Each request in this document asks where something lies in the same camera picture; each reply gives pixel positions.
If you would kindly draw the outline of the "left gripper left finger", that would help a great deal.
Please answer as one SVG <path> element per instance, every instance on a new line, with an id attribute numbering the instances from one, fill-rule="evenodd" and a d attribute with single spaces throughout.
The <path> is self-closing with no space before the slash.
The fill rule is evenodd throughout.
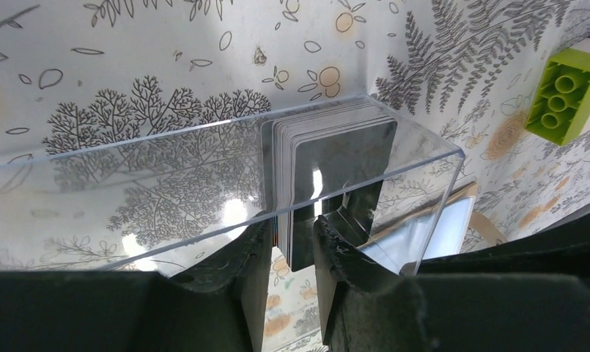
<path id="1" fill-rule="evenodd" d="M 259 351 L 273 237 L 261 221 L 193 267 L 0 272 L 0 351 Z"/>

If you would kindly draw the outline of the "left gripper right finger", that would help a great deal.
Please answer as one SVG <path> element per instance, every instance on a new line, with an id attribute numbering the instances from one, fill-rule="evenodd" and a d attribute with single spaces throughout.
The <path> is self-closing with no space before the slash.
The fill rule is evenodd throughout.
<path id="1" fill-rule="evenodd" d="M 331 351 L 590 351 L 590 277 L 398 275 L 314 224 L 322 341 Z"/>

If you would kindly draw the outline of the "clear acrylic card box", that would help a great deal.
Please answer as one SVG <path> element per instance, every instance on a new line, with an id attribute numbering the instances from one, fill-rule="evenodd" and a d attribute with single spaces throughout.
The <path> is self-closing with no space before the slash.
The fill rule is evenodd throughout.
<path id="1" fill-rule="evenodd" d="M 399 123 L 386 172 L 319 215 L 358 248 L 412 213 L 443 208 L 465 156 L 371 98 L 350 99 Z M 172 276 L 261 221 L 271 223 L 277 247 L 280 211 L 266 204 L 259 125 L 334 101 L 343 100 L 272 111 L 264 95 L 247 89 L 205 101 L 188 89 L 168 101 L 104 89 L 85 106 L 60 103 L 47 121 L 44 155 L 0 164 L 0 271 Z"/>

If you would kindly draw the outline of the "black credit card stack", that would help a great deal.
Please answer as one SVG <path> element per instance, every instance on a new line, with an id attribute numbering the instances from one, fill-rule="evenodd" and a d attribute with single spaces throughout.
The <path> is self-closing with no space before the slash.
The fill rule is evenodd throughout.
<path id="1" fill-rule="evenodd" d="M 313 265 L 311 226 L 351 188 L 386 172 L 399 123 L 364 99 L 268 117 L 259 125 L 265 199 L 280 211 L 276 245 L 291 270 Z"/>

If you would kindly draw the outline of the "tan card holder wallet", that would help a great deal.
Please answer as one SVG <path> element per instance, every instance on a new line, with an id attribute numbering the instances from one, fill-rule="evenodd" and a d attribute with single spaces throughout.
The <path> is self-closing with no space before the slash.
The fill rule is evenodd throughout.
<path id="1" fill-rule="evenodd" d="M 460 253 L 468 230 L 490 245 L 506 243 L 505 235 L 474 209 L 478 184 L 471 182 L 448 196 L 443 208 L 430 206 L 375 233 L 358 249 L 399 275 L 414 275 L 422 260 Z"/>

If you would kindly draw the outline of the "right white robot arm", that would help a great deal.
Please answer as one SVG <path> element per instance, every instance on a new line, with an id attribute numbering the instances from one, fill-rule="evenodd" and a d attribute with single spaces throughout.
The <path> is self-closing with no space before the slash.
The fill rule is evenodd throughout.
<path id="1" fill-rule="evenodd" d="M 533 273 L 590 277 L 590 213 L 520 240 L 476 252 L 424 260 L 418 272 Z"/>

